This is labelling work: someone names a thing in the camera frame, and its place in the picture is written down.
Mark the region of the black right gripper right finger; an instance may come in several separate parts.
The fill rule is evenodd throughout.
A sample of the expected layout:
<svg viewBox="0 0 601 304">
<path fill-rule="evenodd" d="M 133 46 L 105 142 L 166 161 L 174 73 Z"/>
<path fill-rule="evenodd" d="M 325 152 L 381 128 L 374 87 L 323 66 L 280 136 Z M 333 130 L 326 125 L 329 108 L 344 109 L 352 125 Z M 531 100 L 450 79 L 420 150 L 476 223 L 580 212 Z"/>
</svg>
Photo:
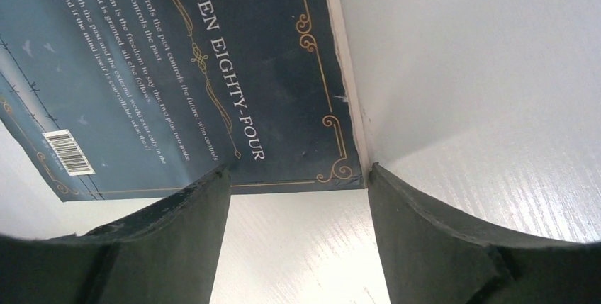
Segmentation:
<svg viewBox="0 0 601 304">
<path fill-rule="evenodd" d="M 379 164 L 369 205 L 392 303 L 599 303 L 600 243 L 538 237 L 469 215 Z"/>
</svg>

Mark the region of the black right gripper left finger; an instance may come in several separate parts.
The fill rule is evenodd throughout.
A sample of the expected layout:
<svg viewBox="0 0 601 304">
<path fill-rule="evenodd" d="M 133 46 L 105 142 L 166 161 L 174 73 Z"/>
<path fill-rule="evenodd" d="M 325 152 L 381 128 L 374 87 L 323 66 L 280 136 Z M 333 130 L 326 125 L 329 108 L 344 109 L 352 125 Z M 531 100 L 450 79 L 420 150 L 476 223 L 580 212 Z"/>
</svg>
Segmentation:
<svg viewBox="0 0 601 304">
<path fill-rule="evenodd" d="M 85 235 L 1 237 L 2 303 L 209 303 L 230 173 L 198 181 Z"/>
</svg>

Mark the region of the dark blue book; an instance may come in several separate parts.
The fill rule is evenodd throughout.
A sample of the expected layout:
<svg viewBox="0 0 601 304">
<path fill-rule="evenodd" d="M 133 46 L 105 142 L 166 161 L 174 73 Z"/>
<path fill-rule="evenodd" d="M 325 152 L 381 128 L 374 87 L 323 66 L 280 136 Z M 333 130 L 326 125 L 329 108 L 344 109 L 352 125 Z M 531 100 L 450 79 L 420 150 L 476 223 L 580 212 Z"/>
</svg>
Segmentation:
<svg viewBox="0 0 601 304">
<path fill-rule="evenodd" d="M 366 183 L 340 0 L 1 0 L 1 122 L 61 201 Z"/>
</svg>

